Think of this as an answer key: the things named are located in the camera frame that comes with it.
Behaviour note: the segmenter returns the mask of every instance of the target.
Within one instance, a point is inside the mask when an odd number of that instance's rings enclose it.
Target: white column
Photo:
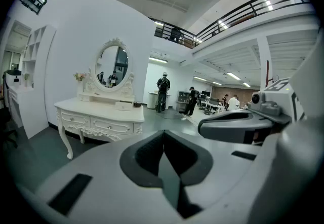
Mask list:
[[[272,61],[271,61],[271,54],[270,54],[270,48],[269,48],[267,37],[266,36],[260,36],[260,37],[257,38],[257,41],[258,41],[258,46],[259,46],[260,65],[261,65],[260,90],[262,90],[262,89],[264,89],[266,87],[266,83],[267,83],[267,61],[269,61],[268,79],[271,79],[272,76],[273,76],[273,74],[272,74]]]

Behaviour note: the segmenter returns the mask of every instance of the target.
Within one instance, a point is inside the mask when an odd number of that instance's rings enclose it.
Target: brown wall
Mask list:
[[[230,98],[233,97],[234,94],[236,94],[238,96],[238,100],[240,102],[240,107],[244,107],[244,105],[251,100],[252,93],[258,92],[258,91],[259,90],[213,86],[212,98],[219,99],[221,101],[223,99],[223,97],[225,96],[225,94],[228,94],[228,99],[227,99],[227,101],[228,101]]]

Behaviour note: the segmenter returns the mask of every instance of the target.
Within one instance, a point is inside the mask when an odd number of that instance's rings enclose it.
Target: person wearing white shirt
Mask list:
[[[239,101],[236,99],[237,95],[234,94],[232,98],[228,101],[228,110],[234,110],[239,108]]]

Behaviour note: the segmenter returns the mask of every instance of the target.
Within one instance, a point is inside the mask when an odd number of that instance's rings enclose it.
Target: camera lens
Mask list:
[[[259,100],[260,100],[260,96],[259,96],[259,94],[254,94],[253,96],[252,96],[252,102],[253,103],[258,103],[259,102]]]

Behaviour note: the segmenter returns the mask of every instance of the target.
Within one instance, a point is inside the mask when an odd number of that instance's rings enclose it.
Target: black slot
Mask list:
[[[236,156],[236,157],[241,157],[241,158],[251,160],[251,161],[254,161],[255,157],[257,157],[256,155],[241,152],[241,151],[234,151],[231,155]]]
[[[66,215],[75,204],[79,196],[87,187],[92,177],[77,174],[49,203],[48,205]]]

